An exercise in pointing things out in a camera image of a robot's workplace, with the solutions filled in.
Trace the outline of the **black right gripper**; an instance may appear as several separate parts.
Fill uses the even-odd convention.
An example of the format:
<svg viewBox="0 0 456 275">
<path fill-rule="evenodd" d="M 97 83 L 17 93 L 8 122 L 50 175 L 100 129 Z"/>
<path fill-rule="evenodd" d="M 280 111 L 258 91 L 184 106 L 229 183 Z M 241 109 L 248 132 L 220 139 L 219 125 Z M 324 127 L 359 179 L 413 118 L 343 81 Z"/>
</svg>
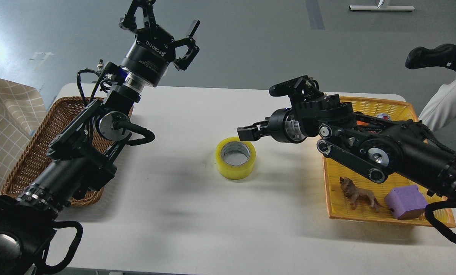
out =
<svg viewBox="0 0 456 275">
<path fill-rule="evenodd" d="M 238 127 L 240 141 L 254 142 L 265 136 L 271 136 L 272 139 L 282 143 L 302 143 L 307 138 L 302 133 L 291 108 L 280 108 L 266 120 Z"/>
</svg>

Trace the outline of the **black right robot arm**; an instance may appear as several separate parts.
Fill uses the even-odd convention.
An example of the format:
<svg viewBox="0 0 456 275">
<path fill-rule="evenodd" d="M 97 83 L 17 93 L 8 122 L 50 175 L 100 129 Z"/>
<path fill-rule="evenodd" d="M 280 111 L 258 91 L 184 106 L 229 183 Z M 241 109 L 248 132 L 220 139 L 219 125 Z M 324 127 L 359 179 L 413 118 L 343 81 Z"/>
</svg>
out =
<svg viewBox="0 0 456 275">
<path fill-rule="evenodd" d="M 317 148 L 374 183 L 397 173 L 446 200 L 425 207 L 425 218 L 456 244 L 456 151 L 437 141 L 421 121 L 392 121 L 353 111 L 338 94 L 320 91 L 319 83 L 300 76 L 269 89 L 271 96 L 288 96 L 291 107 L 263 121 L 238 127 L 241 141 L 271 136 L 278 142 L 301 143 L 320 136 Z"/>
</svg>

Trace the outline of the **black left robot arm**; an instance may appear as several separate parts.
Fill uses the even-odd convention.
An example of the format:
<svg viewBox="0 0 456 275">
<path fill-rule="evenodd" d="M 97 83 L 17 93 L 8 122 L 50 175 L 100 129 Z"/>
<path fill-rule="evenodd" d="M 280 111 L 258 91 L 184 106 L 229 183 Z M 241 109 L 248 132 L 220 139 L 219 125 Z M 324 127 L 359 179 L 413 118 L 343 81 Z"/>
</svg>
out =
<svg viewBox="0 0 456 275">
<path fill-rule="evenodd" d="M 0 275 L 23 275 L 32 265 L 55 274 L 74 258 L 83 236 L 77 221 L 57 221 L 71 198 L 99 191 L 115 176 L 125 146 L 150 143 L 155 135 L 128 114 L 145 86 L 156 87 L 169 64 L 186 70 L 199 52 L 193 21 L 176 40 L 156 23 L 154 0 L 133 0 L 119 27 L 135 35 L 120 65 L 100 61 L 97 83 L 83 111 L 48 146 L 48 167 L 16 198 L 0 195 Z"/>
</svg>

